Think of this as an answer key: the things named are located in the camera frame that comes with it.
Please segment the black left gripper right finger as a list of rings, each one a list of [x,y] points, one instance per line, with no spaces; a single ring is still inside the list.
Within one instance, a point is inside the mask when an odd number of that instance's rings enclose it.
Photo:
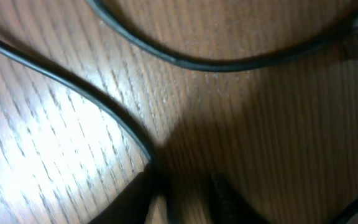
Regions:
[[[208,179],[208,205],[211,219],[216,224],[269,224],[224,177],[217,174]]]

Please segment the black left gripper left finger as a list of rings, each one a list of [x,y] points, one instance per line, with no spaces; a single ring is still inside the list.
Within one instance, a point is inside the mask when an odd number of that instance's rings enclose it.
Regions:
[[[140,172],[89,224],[144,224],[154,192],[153,172]]]

